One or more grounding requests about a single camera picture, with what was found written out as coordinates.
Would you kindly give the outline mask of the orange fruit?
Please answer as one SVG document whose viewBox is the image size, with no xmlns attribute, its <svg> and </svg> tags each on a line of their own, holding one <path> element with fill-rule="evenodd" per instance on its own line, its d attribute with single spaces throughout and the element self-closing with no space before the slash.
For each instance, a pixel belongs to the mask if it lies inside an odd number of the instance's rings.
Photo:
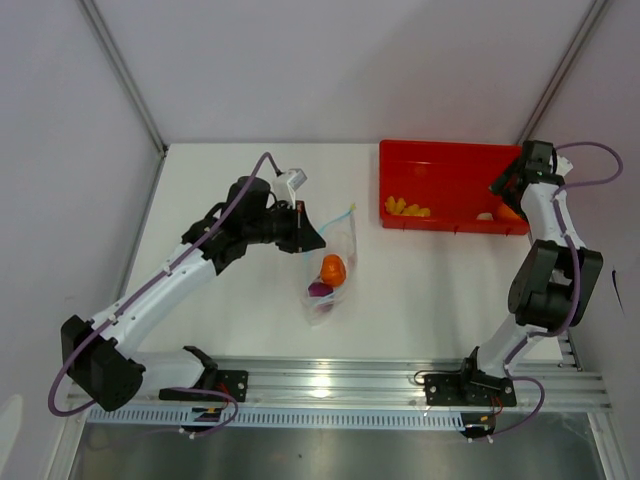
<svg viewBox="0 0 640 480">
<path fill-rule="evenodd" d="M 495 213 L 495 219 L 505 223 L 525 223 L 526 220 L 518 215 L 513 209 L 511 209 L 505 203 L 501 203 Z"/>
</svg>

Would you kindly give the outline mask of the clear zip top bag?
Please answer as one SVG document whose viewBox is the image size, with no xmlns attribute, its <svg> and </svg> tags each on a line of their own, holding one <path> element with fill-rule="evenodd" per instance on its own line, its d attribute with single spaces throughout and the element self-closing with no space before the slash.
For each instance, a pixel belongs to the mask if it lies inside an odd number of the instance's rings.
<svg viewBox="0 0 640 480">
<path fill-rule="evenodd" d="M 318 229 L 325 246 L 303 253 L 298 265 L 297 293 L 309 325 L 324 323 L 346 299 L 357 268 L 356 205 Z"/>
</svg>

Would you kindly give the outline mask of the small orange pumpkin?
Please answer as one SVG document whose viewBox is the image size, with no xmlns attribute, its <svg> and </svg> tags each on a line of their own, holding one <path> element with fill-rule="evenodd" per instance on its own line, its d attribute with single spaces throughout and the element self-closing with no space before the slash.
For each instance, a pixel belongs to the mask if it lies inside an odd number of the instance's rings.
<svg viewBox="0 0 640 480">
<path fill-rule="evenodd" d="M 332 288 L 340 287 L 345 283 L 347 270 L 339 255 L 329 254 L 323 258 L 320 279 L 324 284 Z"/>
</svg>

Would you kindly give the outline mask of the purple onion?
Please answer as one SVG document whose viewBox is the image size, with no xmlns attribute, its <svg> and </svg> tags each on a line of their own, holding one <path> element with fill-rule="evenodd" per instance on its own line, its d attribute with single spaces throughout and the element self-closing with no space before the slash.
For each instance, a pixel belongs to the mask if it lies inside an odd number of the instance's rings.
<svg viewBox="0 0 640 480">
<path fill-rule="evenodd" d="M 307 289 L 309 308 L 313 314 L 328 313 L 334 305 L 334 289 L 321 282 L 311 283 Z"/>
</svg>

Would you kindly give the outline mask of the yellow food pieces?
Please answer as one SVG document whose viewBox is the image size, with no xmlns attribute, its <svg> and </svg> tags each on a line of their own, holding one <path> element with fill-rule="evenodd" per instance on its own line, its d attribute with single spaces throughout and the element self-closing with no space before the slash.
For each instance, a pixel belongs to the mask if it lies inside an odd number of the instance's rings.
<svg viewBox="0 0 640 480">
<path fill-rule="evenodd" d="M 389 196 L 384 201 L 384 209 L 387 214 L 394 216 L 419 218 L 428 218 L 431 216 L 431 210 L 428 207 L 421 207 L 418 204 L 408 204 L 403 197 L 396 199 L 393 196 Z"/>
</svg>

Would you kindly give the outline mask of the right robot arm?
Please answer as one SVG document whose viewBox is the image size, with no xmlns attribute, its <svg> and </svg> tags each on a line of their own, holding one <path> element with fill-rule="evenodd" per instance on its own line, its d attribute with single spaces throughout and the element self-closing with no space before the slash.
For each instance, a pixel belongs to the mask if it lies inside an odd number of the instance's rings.
<svg viewBox="0 0 640 480">
<path fill-rule="evenodd" d="M 603 267 L 577 233 L 567 207 L 566 162 L 549 142 L 526 141 L 491 184 L 530 227 L 533 243 L 511 283 L 508 317 L 464 360 L 458 395 L 468 403 L 512 389 L 517 363 L 541 340 L 579 323 Z"/>
</svg>

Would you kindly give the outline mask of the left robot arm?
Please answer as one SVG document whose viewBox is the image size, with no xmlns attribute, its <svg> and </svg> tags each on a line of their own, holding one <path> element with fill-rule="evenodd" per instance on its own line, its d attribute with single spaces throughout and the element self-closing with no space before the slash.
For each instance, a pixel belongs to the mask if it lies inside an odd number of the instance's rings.
<svg viewBox="0 0 640 480">
<path fill-rule="evenodd" d="M 89 320 L 71 316 L 61 327 L 63 372 L 107 412 L 141 392 L 163 400 L 225 400 L 224 376 L 202 350 L 185 346 L 157 360 L 138 352 L 143 340 L 194 290 L 218 278 L 249 246 L 273 244 L 289 254 L 326 242 L 311 225 L 296 193 L 305 182 L 298 168 L 271 181 L 243 176 L 225 202 L 191 225 L 163 266 L 136 292 Z"/>
</svg>

